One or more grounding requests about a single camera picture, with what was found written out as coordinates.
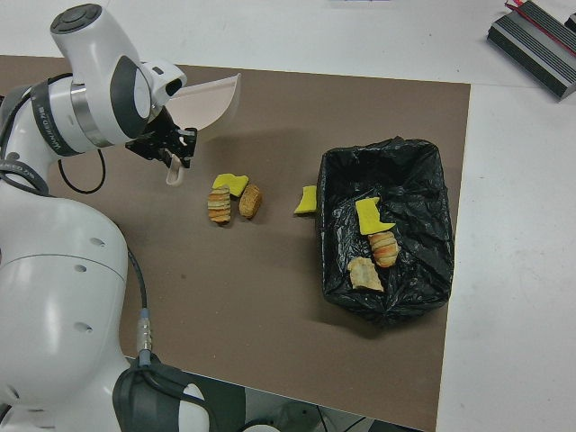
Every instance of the bread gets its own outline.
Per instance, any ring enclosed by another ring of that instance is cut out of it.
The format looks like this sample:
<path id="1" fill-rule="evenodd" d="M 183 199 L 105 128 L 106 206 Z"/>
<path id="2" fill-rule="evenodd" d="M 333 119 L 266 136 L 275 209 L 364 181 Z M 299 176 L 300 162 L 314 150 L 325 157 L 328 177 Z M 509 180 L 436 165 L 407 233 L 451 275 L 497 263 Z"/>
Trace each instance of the bread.
<path id="1" fill-rule="evenodd" d="M 227 186 L 212 189 L 208 195 L 208 217 L 216 223 L 230 222 L 230 189 Z"/>
<path id="2" fill-rule="evenodd" d="M 247 219 L 252 219 L 262 203 L 262 192 L 255 184 L 246 186 L 238 205 L 240 214 Z"/>
<path id="3" fill-rule="evenodd" d="M 391 231 L 372 234 L 368 236 L 368 241 L 374 260 L 379 267 L 386 268 L 396 264 L 400 248 Z"/>
<path id="4" fill-rule="evenodd" d="M 375 290 L 383 292 L 384 288 L 380 283 L 380 278 L 376 273 L 376 268 L 374 263 L 370 258 L 356 257 L 347 267 L 350 272 L 350 281 L 352 282 L 352 288 L 367 288 L 369 290 Z"/>

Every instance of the food item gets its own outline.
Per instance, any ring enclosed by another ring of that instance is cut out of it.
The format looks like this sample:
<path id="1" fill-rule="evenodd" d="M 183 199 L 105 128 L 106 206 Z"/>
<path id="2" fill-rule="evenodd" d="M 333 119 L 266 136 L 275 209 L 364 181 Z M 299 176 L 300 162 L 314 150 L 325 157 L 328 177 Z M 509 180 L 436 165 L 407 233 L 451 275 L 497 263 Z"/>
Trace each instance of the food item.
<path id="1" fill-rule="evenodd" d="M 385 268 L 396 264 L 400 248 L 393 232 L 377 232 L 369 235 L 368 241 L 370 242 L 374 260 L 379 267 Z"/>
<path id="2" fill-rule="evenodd" d="M 227 186 L 214 188 L 208 195 L 208 217 L 217 223 L 230 222 L 230 189 Z"/>
<path id="3" fill-rule="evenodd" d="M 380 278 L 376 273 L 376 268 L 374 263 L 370 258 L 356 257 L 347 267 L 350 272 L 350 281 L 352 282 L 352 288 L 367 288 L 369 290 L 375 290 L 383 292 L 384 288 L 380 283 Z"/>
<path id="4" fill-rule="evenodd" d="M 252 219 L 262 203 L 262 192 L 255 184 L 246 186 L 238 205 L 240 214 L 247 219 Z"/>
<path id="5" fill-rule="evenodd" d="M 247 175 L 233 175 L 230 173 L 219 174 L 214 183 L 212 184 L 212 189 L 217 189 L 224 185 L 227 185 L 230 189 L 230 194 L 234 196 L 241 196 L 248 184 Z"/>
<path id="6" fill-rule="evenodd" d="M 316 211 L 316 186 L 304 186 L 300 204 L 294 210 L 294 214 L 313 213 Z"/>
<path id="7" fill-rule="evenodd" d="M 375 232 L 387 231 L 396 225 L 395 223 L 380 222 L 380 212 L 376 208 L 379 201 L 379 197 L 374 197 L 355 202 L 356 213 L 360 222 L 360 234 L 366 236 Z"/>

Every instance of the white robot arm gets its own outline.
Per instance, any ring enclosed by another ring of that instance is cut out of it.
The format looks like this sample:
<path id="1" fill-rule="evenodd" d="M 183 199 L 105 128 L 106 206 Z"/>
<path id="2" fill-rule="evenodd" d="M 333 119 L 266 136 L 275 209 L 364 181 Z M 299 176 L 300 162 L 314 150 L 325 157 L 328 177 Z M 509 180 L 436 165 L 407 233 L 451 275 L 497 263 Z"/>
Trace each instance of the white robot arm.
<path id="1" fill-rule="evenodd" d="M 0 428 L 208 431 L 200 390 L 162 365 L 146 337 L 130 367 L 122 355 L 122 234 L 100 212 L 51 197 L 45 181 L 60 158 L 128 142 L 189 167 L 195 131 L 179 130 L 163 109 L 185 75 L 140 63 L 97 4 L 66 10 L 50 30 L 72 75 L 23 87 L 0 111 L 0 404 L 11 407 Z"/>

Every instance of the yellow object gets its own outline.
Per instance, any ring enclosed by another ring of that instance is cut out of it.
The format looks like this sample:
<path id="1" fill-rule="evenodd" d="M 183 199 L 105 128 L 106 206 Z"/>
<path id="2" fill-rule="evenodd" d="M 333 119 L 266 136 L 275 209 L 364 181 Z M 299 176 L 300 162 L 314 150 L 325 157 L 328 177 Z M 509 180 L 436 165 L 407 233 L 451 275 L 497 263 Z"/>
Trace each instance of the yellow object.
<path id="1" fill-rule="evenodd" d="M 316 186 L 304 186 L 302 199 L 294 210 L 294 214 L 312 213 L 316 211 Z"/>
<path id="2" fill-rule="evenodd" d="M 218 189 L 227 185 L 230 189 L 230 194 L 234 196 L 241 196 L 248 184 L 247 175 L 233 175 L 230 173 L 219 174 L 214 180 L 212 189 Z"/>
<path id="3" fill-rule="evenodd" d="M 360 234 L 367 236 L 376 232 L 387 231 L 392 228 L 395 223 L 380 222 L 380 212 L 376 208 L 376 204 L 380 198 L 364 198 L 355 202 L 356 213 L 358 213 L 358 220 L 360 221 Z"/>

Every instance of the metal finned box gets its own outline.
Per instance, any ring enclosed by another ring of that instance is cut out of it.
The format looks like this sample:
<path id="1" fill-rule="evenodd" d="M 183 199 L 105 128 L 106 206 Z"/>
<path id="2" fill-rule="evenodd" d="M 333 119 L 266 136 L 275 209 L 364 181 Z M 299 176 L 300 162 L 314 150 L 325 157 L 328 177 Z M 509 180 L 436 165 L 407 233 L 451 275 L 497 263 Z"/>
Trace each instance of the metal finned box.
<path id="1" fill-rule="evenodd" d="M 534 2 L 497 20 L 488 40 L 561 99 L 576 90 L 576 33 Z"/>

